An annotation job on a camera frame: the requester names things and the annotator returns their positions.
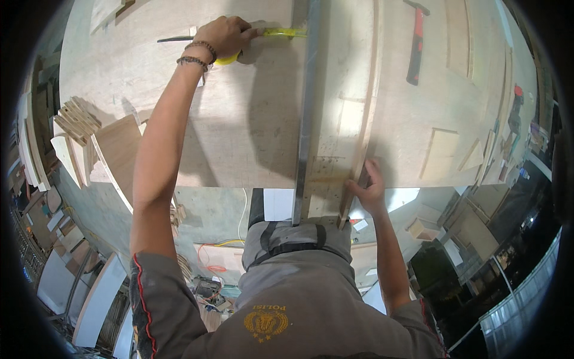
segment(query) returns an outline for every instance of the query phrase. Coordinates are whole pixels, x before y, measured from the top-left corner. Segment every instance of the gray shirt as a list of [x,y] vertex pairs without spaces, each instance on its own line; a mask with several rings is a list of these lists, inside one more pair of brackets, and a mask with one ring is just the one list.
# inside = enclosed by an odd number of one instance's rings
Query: gray shirt
[[138,253],[130,282],[138,352],[142,358],[445,357],[424,301],[386,316],[363,303],[337,269],[341,261],[303,250],[259,264],[241,280],[242,296],[251,287],[257,292],[240,298],[241,309],[208,333],[177,263]]

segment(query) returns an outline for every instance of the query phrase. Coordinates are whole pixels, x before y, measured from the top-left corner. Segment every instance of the hammer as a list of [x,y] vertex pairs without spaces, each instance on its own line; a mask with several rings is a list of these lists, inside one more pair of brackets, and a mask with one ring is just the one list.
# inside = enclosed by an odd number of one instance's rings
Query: hammer
[[418,86],[418,72],[421,69],[422,57],[422,18],[431,14],[431,11],[418,2],[403,0],[415,8],[414,11],[414,35],[413,48],[410,51],[409,72],[406,74],[406,81],[412,85]]

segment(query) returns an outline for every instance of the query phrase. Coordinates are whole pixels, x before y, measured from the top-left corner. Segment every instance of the person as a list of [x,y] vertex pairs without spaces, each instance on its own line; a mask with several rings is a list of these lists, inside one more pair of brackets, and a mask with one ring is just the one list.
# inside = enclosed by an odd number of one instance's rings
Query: person
[[136,157],[130,301],[142,358],[435,358],[445,350],[428,305],[409,297],[405,264],[384,206],[379,165],[370,186],[348,181],[374,220],[387,308],[365,304],[350,265],[349,224],[259,222],[248,230],[235,313],[208,333],[177,264],[169,221],[189,108],[207,64],[262,31],[239,17],[198,29],[148,120]]

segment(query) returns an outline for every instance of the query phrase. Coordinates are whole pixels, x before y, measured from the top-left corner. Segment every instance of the gold emblem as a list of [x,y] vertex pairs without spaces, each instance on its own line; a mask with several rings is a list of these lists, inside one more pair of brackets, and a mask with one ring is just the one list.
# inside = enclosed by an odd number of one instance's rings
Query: gold emblem
[[273,335],[279,335],[287,328],[289,319],[284,306],[253,306],[253,309],[255,311],[245,316],[243,324],[259,343],[271,340]]

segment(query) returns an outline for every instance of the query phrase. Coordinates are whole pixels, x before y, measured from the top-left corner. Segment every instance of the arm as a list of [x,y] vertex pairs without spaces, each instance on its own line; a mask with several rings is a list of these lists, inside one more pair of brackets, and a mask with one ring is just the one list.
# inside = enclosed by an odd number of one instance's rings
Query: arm
[[[218,57],[227,57],[239,52],[260,33],[237,16],[221,16],[199,28],[195,41],[205,41]],[[207,64],[212,60],[211,52],[204,46],[190,47],[182,56],[193,56]],[[148,120],[135,158],[132,255],[157,253],[176,260],[169,204],[176,185],[191,100],[202,74],[199,64],[177,65]]]
[[389,219],[385,203],[385,181],[379,164],[367,160],[364,164],[370,176],[370,186],[361,188],[348,180],[347,188],[359,198],[361,205],[372,216],[377,235],[377,275],[381,284],[381,294],[389,315],[399,306],[409,303],[409,279],[397,236]]

